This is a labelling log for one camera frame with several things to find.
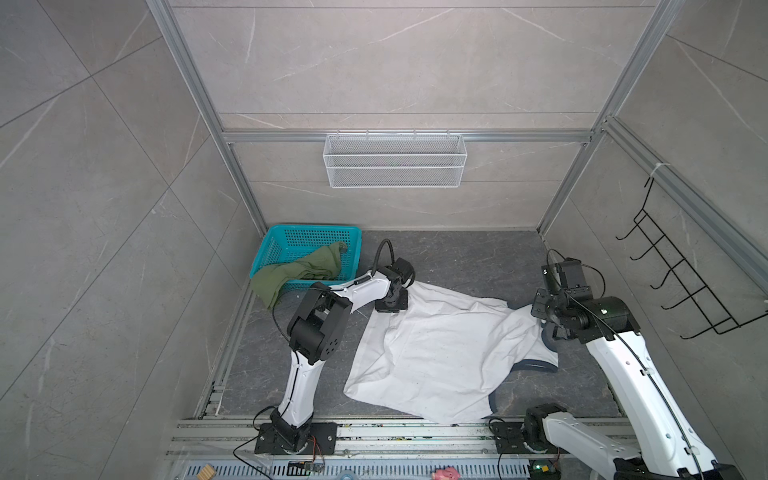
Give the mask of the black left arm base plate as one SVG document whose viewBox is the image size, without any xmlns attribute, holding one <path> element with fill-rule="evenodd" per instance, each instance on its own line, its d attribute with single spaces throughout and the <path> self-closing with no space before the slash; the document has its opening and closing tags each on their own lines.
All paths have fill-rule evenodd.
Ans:
<svg viewBox="0 0 768 480">
<path fill-rule="evenodd" d="M 265 423 L 256 437 L 256 454 L 323 454 L 335 452 L 339 425 L 332 422 L 312 422 L 302 427 Z"/>
</svg>

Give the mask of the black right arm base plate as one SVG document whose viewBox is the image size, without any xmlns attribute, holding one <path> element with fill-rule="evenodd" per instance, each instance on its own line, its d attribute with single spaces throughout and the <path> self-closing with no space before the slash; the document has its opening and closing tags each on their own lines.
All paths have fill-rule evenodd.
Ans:
<svg viewBox="0 0 768 480">
<path fill-rule="evenodd" d="M 538 424 L 528 426 L 525 421 L 508 421 L 498 417 L 488 420 L 487 426 L 499 454 L 568 454 L 567 450 L 550 443 Z"/>
</svg>

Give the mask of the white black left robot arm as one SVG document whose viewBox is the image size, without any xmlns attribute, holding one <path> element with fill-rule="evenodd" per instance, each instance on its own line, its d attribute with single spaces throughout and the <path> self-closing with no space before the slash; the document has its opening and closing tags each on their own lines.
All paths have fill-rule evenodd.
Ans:
<svg viewBox="0 0 768 480">
<path fill-rule="evenodd" d="M 369 304 L 378 313 L 405 311 L 414 281 L 411 263 L 396 256 L 392 242 L 383 239 L 364 275 L 338 286 L 317 282 L 309 287 L 288 324 L 291 369 L 284 396 L 269 417 L 281 448 L 298 453 L 310 439 L 321 373 L 352 313 Z"/>
</svg>

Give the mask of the white navy-trimmed tank top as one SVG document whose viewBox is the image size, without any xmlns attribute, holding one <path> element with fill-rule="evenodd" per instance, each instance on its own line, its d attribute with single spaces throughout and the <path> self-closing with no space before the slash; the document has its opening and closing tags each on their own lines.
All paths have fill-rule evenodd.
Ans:
<svg viewBox="0 0 768 480">
<path fill-rule="evenodd" d="M 414 283 L 408 307 L 373 311 L 344 393 L 352 400 L 450 425 L 492 414 L 490 396 L 516 368 L 555 372 L 556 350 L 525 306 Z"/>
</svg>

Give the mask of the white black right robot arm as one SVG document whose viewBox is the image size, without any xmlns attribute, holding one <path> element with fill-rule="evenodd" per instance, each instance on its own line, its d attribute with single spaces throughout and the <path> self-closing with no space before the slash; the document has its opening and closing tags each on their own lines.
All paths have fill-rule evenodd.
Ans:
<svg viewBox="0 0 768 480">
<path fill-rule="evenodd" d="M 532 315 L 549 335 L 585 345 L 601 367 L 628 419 L 635 444 L 613 440 L 550 403 L 526 412 L 523 437 L 530 448 L 554 447 L 575 456 L 603 479 L 738 479 L 720 462 L 673 398 L 626 303 L 593 295 L 585 264 L 565 257 L 542 267 Z"/>
</svg>

